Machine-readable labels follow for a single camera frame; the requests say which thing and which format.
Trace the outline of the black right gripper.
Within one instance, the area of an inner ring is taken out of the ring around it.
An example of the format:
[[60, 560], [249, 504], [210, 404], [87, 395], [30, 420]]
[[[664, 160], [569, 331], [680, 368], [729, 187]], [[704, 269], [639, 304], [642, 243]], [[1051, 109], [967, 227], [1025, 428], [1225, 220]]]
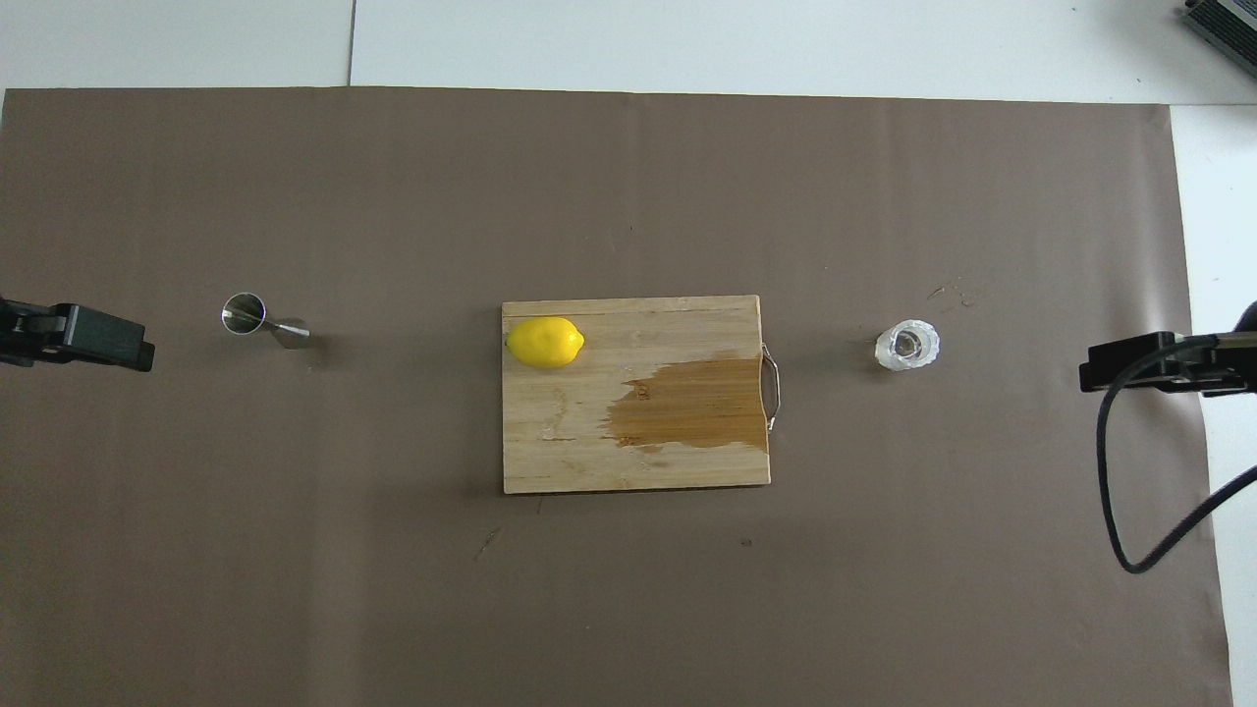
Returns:
[[1204, 398], [1257, 394], [1257, 299], [1239, 315], [1233, 332], [1153, 332], [1089, 348], [1080, 390], [1105, 391], [1139, 361], [1145, 365], [1128, 377], [1126, 387]]

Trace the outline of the steel double jigger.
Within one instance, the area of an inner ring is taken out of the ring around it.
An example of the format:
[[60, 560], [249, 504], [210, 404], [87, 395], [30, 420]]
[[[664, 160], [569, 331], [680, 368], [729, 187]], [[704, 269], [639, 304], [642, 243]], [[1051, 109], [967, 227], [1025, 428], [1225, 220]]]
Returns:
[[251, 292], [240, 292], [225, 299], [220, 321], [229, 333], [238, 337], [264, 332], [280, 348], [300, 350], [310, 346], [310, 330], [304, 321], [275, 316], [269, 304]]

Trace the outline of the clear faceted glass cup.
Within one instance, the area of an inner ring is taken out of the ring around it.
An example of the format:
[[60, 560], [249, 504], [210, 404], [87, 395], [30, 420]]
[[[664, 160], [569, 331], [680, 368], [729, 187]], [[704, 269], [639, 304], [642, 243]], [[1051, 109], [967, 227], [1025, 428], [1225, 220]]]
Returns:
[[880, 332], [874, 359], [885, 370], [903, 372], [931, 365], [941, 348], [938, 330], [923, 320], [903, 320]]

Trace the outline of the brown paper table mat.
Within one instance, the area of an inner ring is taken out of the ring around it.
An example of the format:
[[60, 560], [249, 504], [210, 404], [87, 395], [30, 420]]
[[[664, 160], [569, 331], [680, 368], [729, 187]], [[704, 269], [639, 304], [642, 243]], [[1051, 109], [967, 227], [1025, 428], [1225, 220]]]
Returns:
[[[1163, 106], [9, 91], [0, 294], [156, 348], [0, 365], [0, 704], [1231, 704], [1213, 533], [1117, 567], [1076, 381], [1190, 328]], [[503, 494], [503, 301], [701, 294], [772, 482]]]

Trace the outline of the yellow lemon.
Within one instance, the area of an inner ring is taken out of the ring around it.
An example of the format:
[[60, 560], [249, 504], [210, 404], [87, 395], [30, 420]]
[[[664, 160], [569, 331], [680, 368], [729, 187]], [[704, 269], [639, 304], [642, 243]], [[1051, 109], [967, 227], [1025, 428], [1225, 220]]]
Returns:
[[585, 348], [585, 335], [569, 318], [530, 317], [507, 333], [507, 350], [517, 362], [535, 369], [562, 369]]

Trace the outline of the wooden cutting board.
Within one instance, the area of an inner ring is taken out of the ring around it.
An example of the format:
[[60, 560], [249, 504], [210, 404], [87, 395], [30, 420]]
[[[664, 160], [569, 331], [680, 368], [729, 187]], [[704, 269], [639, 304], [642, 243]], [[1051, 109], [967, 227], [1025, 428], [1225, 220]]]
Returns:
[[503, 491], [562, 494], [768, 486], [766, 353], [755, 294], [502, 304], [585, 336], [558, 369], [502, 361]]

